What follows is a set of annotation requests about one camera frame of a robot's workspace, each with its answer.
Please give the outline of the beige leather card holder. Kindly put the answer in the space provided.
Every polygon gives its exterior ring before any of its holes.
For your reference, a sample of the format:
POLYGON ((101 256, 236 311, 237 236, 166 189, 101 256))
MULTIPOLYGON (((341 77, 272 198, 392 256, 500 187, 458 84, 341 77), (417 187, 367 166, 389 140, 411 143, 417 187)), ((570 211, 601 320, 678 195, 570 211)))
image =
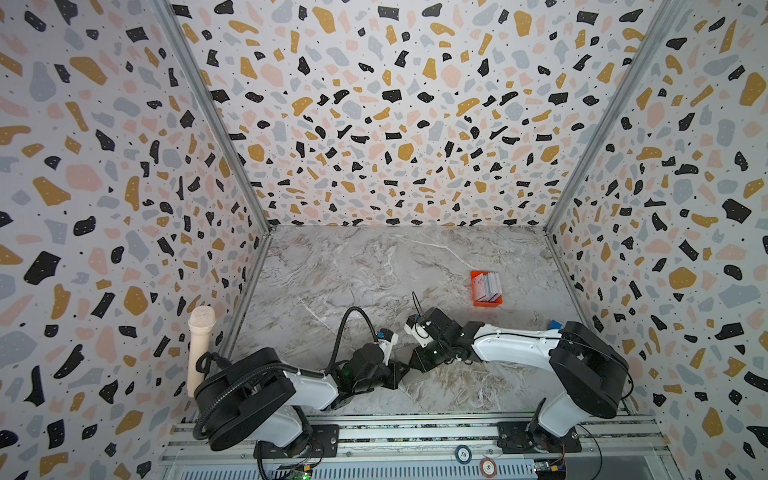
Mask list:
POLYGON ((399 386, 405 388, 410 385, 424 382, 429 378, 429 373, 424 373, 416 369, 410 369, 406 374, 402 376, 402 379, 399 382, 399 386))

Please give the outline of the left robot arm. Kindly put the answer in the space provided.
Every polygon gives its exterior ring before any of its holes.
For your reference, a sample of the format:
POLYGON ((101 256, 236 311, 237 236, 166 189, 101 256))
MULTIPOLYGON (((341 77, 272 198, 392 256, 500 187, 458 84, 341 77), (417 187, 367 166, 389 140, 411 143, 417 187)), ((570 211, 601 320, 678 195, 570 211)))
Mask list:
POLYGON ((283 363, 268 347, 235 363, 205 353, 194 371, 206 376, 193 392, 199 411, 193 428, 196 440, 206 441, 213 451, 249 437, 297 450, 313 433, 306 408, 336 410, 378 389, 396 390, 410 367, 392 359, 379 344, 367 343, 326 372, 283 363))

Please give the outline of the red card tray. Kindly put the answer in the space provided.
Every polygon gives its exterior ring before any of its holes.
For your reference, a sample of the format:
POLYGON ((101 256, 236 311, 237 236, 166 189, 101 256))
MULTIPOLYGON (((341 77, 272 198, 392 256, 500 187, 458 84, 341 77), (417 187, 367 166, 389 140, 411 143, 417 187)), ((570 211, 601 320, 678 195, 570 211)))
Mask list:
POLYGON ((497 272, 472 271, 471 297, 475 307, 496 308, 503 304, 501 277, 497 272))

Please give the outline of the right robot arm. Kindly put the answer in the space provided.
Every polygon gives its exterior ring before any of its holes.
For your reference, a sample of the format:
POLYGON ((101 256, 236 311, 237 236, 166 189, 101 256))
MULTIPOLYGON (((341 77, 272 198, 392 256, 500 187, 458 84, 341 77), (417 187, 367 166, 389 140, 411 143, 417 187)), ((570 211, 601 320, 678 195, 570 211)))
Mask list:
POLYGON ((615 418, 630 382, 628 362, 579 322, 545 331, 476 321, 460 325, 431 308, 410 316, 405 331, 419 344, 409 365, 422 373, 461 360, 514 363, 554 374, 562 392, 540 401, 526 427, 538 443, 566 438, 590 417, 615 418))

